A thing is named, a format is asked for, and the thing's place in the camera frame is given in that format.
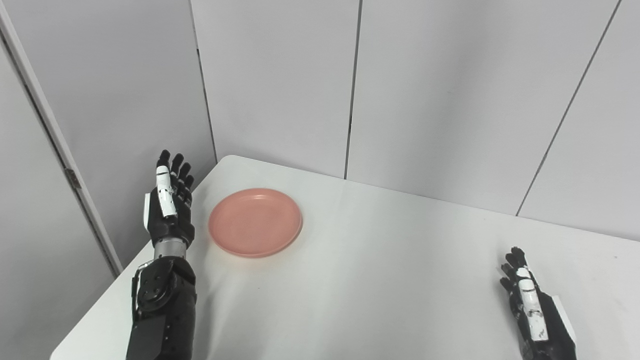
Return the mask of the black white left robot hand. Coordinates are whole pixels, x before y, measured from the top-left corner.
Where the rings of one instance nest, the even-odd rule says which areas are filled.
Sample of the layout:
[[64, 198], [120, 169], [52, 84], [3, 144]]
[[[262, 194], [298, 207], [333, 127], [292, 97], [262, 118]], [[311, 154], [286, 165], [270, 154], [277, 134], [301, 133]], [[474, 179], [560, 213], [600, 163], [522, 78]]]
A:
[[154, 245], [162, 240], [178, 239], [189, 248], [194, 241], [191, 168], [182, 153], [172, 157], [165, 149], [158, 157], [155, 187], [144, 194], [142, 210], [142, 224]]

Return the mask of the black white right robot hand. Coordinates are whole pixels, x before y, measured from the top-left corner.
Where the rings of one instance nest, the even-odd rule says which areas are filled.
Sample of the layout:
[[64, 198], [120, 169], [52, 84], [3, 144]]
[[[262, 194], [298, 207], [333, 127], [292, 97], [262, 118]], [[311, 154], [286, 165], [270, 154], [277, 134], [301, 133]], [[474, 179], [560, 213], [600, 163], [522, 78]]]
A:
[[518, 326], [519, 351], [524, 360], [576, 360], [576, 335], [558, 296], [542, 291], [526, 260], [514, 246], [500, 267], [500, 284]]

